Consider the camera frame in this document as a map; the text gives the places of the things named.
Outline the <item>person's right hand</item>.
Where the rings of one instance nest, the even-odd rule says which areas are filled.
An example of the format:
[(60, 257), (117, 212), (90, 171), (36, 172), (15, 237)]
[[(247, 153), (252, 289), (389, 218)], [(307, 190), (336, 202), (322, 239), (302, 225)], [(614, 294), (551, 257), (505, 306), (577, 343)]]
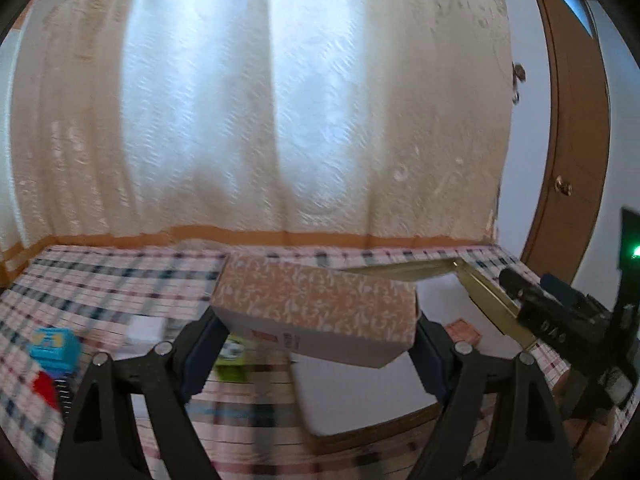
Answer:
[(600, 469), (613, 441), (614, 405), (607, 394), (597, 390), (597, 408), (587, 418), (570, 417), (567, 396), (572, 396), (575, 373), (565, 372), (552, 389), (563, 421), (567, 441), (572, 448), (575, 478), (591, 479)]

